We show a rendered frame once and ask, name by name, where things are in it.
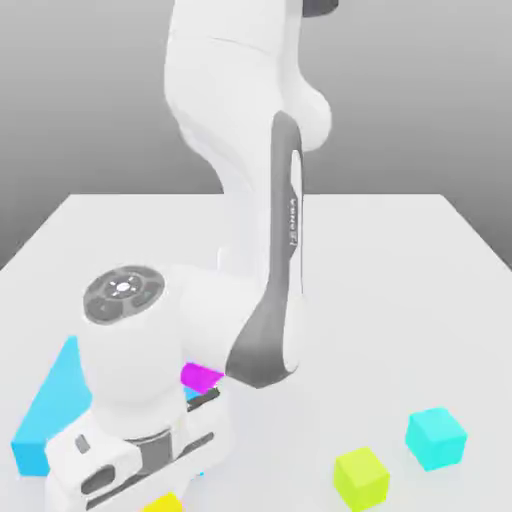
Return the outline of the small lime cube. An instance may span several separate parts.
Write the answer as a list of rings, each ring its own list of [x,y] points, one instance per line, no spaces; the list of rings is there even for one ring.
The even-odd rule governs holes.
[[[336,458],[333,485],[351,512],[363,512],[387,498],[390,473],[369,447]]]

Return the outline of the small yellow cube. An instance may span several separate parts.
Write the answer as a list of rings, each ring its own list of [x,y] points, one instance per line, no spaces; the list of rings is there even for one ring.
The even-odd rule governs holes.
[[[140,512],[183,512],[180,499],[172,492],[145,505]]]

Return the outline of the small magenta cube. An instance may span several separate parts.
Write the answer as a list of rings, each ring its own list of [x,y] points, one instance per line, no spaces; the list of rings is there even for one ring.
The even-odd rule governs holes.
[[[194,363],[186,363],[181,371],[181,382],[187,398],[207,393],[224,377],[223,373]]]

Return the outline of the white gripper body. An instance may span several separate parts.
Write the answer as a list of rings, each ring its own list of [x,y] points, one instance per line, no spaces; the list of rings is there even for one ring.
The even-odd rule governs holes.
[[[191,404],[178,432],[123,440],[121,461],[87,476],[84,512],[142,512],[167,497],[178,502],[195,477],[227,458],[233,440],[225,404]]]

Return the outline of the small cyan cube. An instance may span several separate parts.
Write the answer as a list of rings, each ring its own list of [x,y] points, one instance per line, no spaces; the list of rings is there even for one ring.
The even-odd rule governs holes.
[[[461,462],[468,434],[444,407],[414,412],[409,416],[405,443],[425,471]]]

